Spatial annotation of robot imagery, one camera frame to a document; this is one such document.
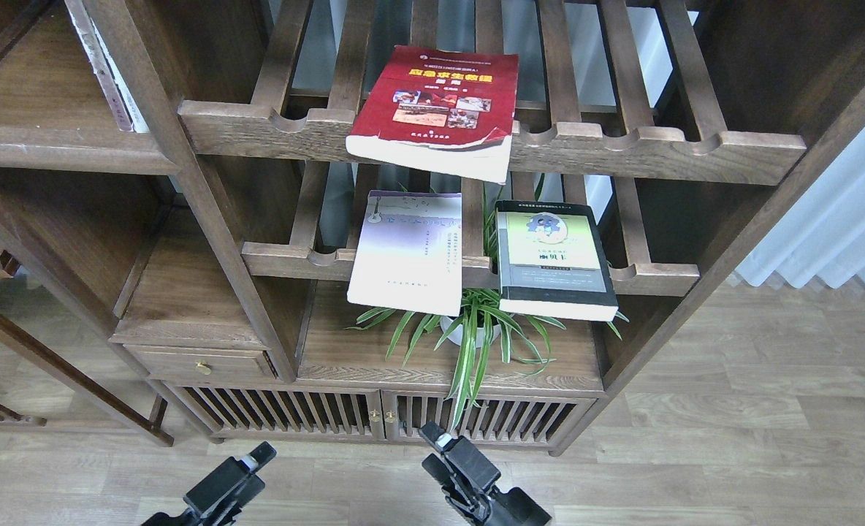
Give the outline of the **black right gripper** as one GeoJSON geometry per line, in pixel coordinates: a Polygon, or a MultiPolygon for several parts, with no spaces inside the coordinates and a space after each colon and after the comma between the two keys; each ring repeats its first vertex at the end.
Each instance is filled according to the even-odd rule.
{"type": "Polygon", "coordinates": [[[453,437],[436,422],[419,435],[435,450],[422,467],[441,486],[445,500],[472,525],[549,525],[552,516],[520,487],[493,487],[500,471],[465,436],[453,437]]]}

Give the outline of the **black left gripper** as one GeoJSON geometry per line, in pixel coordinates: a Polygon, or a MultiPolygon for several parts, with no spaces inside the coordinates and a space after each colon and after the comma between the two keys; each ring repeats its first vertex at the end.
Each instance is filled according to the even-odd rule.
{"type": "Polygon", "coordinates": [[[275,447],[263,441],[242,459],[228,457],[185,494],[182,514],[158,512],[142,525],[218,525],[218,517],[238,516],[266,487],[258,472],[276,456],[275,447]]]}

